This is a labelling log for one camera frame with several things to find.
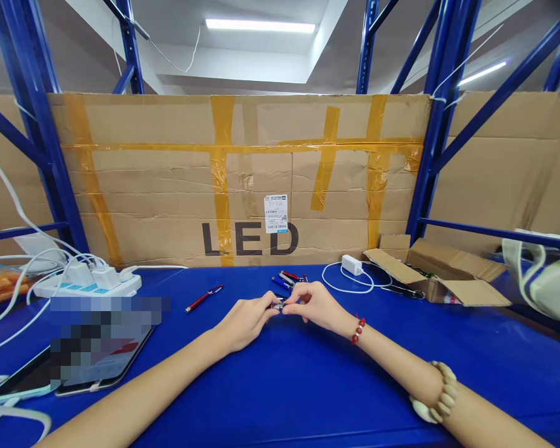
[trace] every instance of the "hand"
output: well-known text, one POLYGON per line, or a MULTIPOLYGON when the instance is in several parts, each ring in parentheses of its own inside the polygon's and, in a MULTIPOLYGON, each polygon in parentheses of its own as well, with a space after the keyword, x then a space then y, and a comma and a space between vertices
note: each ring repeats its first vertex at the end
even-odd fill
POLYGON ((269 305, 280 302, 273 292, 268 291, 259 299, 235 303, 226 317, 213 328, 218 339, 225 344, 227 354, 244 349, 259 336, 263 325, 280 314, 277 309, 270 309, 269 305))
POLYGON ((283 314, 298 314, 307 323, 313 321, 326 330, 350 338, 357 327, 357 318, 350 315, 320 282, 297 283, 284 302, 283 314))

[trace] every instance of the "ceiling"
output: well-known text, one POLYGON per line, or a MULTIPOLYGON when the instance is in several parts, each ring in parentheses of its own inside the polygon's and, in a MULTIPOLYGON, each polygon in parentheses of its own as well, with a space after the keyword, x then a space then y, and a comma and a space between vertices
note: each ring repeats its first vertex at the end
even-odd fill
MULTIPOLYGON (((111 91, 124 69, 114 16, 103 0, 39 0, 64 90, 111 91)), ((390 91, 434 0, 402 0, 380 27, 369 93, 390 91)), ((169 95, 355 92, 365 0, 133 0, 135 19, 182 73, 138 38, 147 90, 169 95), (206 18, 308 22, 314 34, 208 30, 206 18)), ((508 65, 465 87, 494 90, 560 18, 560 0, 483 0, 472 50, 500 31, 467 63, 465 76, 506 60, 508 65)), ((403 92, 423 90, 430 36, 403 92)), ((553 55, 521 86, 541 90, 553 55)), ((10 89, 0 56, 0 91, 10 89)))

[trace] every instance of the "fluorescent light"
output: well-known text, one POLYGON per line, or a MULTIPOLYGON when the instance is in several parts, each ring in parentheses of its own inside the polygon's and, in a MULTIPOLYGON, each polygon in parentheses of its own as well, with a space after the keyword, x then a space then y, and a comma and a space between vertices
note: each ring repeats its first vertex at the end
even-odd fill
POLYGON ((473 76, 469 76, 467 79, 463 79, 460 83, 459 86, 462 86, 463 84, 466 84, 468 82, 471 82, 473 80, 476 80, 477 78, 481 78, 484 75, 487 75, 488 73, 492 73, 496 70, 498 70, 499 68, 502 68, 506 65, 506 62, 500 62, 498 65, 494 65, 493 67, 490 67, 482 72, 476 73, 473 76))
POLYGON ((297 24, 288 22, 259 22, 259 21, 231 21, 221 19, 206 19, 205 24, 210 29, 246 30, 246 31, 280 31, 301 32, 311 34, 315 31, 313 24, 297 24))

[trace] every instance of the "blue shelf frame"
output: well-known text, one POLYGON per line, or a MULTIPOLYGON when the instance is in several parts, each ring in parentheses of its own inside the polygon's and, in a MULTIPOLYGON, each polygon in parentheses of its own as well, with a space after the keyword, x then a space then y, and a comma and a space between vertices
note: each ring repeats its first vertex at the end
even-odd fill
MULTIPOLYGON (((368 0, 367 2, 357 78, 357 93, 367 93, 375 32, 397 2, 398 0, 389 0, 379 15, 377 15, 380 7, 379 1, 368 0)), ((456 106, 453 101, 459 96, 458 84, 464 71, 464 66, 458 69, 450 78, 447 79, 447 77, 459 65, 462 65, 469 55, 471 37, 475 29, 480 6, 480 0, 436 0, 391 91, 392 94, 400 93, 415 60, 419 56, 421 48, 437 21, 436 37, 432 47, 424 92, 435 98, 444 98, 446 102, 434 101, 432 105, 406 233, 411 235, 412 244, 424 236, 428 225, 435 225, 560 249, 560 238, 529 235, 510 230, 492 229, 429 218, 440 171, 556 47, 559 47, 558 54, 544 90, 556 91, 560 84, 559 21, 492 95, 468 125, 446 147, 446 140, 456 106)))
MULTIPOLYGON (((134 29, 131 0, 104 0, 120 22, 127 60, 114 93, 145 93, 134 29)), ((38 168, 54 219, 39 226, 57 230, 61 240, 81 253, 89 252, 60 140, 52 118, 48 93, 61 93, 37 0, 0 0, 0 48, 12 89, 21 108, 27 136, 1 112, 0 133, 38 168)), ((0 240, 34 233, 32 228, 0 231, 0 240)))

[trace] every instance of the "smartphone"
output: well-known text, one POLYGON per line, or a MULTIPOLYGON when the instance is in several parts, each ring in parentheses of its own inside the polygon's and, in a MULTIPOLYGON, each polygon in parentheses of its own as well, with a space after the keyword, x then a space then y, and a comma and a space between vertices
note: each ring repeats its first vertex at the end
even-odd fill
POLYGON ((50 393, 50 347, 0 384, 0 403, 11 398, 31 398, 50 393))
POLYGON ((60 385, 56 389, 56 396, 96 392, 116 386, 123 379, 153 331, 154 329, 151 329, 143 336, 123 345, 117 351, 96 362, 91 367, 83 369, 78 376, 60 385))

